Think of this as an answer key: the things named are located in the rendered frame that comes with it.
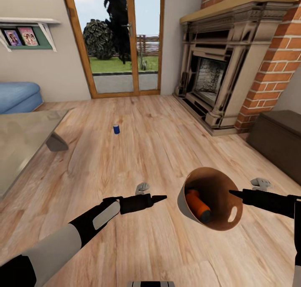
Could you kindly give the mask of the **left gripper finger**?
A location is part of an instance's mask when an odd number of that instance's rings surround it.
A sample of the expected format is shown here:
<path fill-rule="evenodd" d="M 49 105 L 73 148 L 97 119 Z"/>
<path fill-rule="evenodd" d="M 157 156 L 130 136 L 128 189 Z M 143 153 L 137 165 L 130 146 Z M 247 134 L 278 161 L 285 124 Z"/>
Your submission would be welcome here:
<path fill-rule="evenodd" d="M 167 198 L 167 195 L 153 195 L 151 197 L 151 202 L 152 202 L 152 205 L 154 205 L 155 203 L 161 201 L 161 200 L 164 200 Z"/>

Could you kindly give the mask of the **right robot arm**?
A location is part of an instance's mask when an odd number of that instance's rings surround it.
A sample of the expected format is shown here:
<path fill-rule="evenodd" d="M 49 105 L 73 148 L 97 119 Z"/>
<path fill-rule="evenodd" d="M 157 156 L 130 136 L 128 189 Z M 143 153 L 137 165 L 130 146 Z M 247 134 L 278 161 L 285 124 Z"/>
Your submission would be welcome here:
<path fill-rule="evenodd" d="M 278 195 L 267 191 L 271 183 L 267 179 L 255 178 L 251 180 L 251 190 L 229 190 L 229 193 L 242 198 L 243 204 L 254 205 L 258 208 L 286 215 L 294 219 L 294 244 L 297 251 L 292 287 L 301 287 L 301 199 L 296 195 Z M 257 186 L 257 187 L 256 187 Z"/>

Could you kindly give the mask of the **can of soda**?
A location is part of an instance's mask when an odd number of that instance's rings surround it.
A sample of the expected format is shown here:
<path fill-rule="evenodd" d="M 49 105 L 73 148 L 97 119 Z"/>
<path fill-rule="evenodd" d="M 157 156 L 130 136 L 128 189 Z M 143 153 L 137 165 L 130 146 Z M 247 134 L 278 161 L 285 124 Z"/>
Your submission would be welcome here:
<path fill-rule="evenodd" d="M 188 188 L 188 189 L 186 189 L 186 194 L 188 194 L 188 193 L 192 193 L 199 198 L 199 191 L 197 189 Z"/>
<path fill-rule="evenodd" d="M 120 133 L 120 129 L 119 129 L 119 126 L 118 126 L 118 124 L 114 124 L 114 132 L 115 132 L 115 134 L 119 134 Z"/>
<path fill-rule="evenodd" d="M 212 213 L 210 208 L 197 196 L 192 193 L 185 195 L 186 203 L 194 216 L 202 223 L 208 223 L 211 220 Z"/>

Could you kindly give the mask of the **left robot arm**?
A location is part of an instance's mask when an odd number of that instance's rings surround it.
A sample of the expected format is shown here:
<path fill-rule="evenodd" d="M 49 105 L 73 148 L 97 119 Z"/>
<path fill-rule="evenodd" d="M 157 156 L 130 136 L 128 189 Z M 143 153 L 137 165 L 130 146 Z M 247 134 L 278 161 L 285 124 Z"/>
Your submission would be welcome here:
<path fill-rule="evenodd" d="M 145 194 L 140 183 L 135 196 L 108 197 L 42 240 L 0 264 L 0 287 L 43 287 L 74 255 L 119 212 L 123 215 L 152 207 L 167 195 Z"/>

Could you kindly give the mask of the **trash can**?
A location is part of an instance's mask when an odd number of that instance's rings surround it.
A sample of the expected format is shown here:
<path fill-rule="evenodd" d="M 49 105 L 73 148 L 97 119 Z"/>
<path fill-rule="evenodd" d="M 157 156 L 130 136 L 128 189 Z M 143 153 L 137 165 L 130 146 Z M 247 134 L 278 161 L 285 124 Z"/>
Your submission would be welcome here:
<path fill-rule="evenodd" d="M 208 223 L 200 222 L 186 203 L 186 189 L 194 188 L 199 191 L 199 200 L 204 202 L 211 210 L 212 217 Z M 187 176 L 178 195 L 177 204 L 179 210 L 186 217 L 216 231 L 227 231 L 234 228 L 242 217 L 242 198 L 237 197 L 229 190 L 239 191 L 235 183 L 222 171 L 213 167 L 199 167 L 191 171 Z M 237 214 L 232 222 L 232 208 L 237 207 Z"/>

